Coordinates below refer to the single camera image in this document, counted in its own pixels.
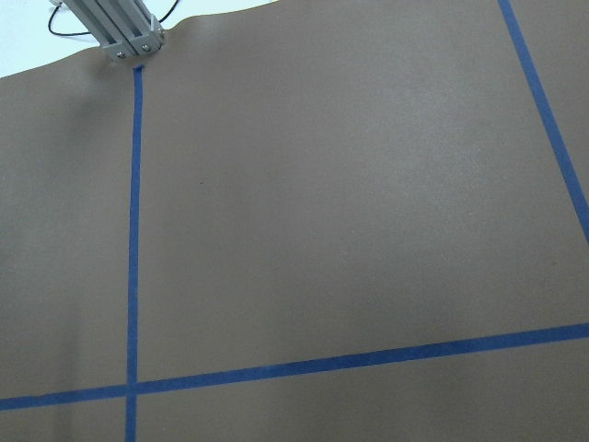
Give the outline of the aluminium frame post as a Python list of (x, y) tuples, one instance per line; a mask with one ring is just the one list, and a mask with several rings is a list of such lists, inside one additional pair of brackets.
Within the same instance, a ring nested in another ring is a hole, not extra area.
[(114, 60), (151, 55), (165, 44), (166, 31), (141, 0), (64, 1)]

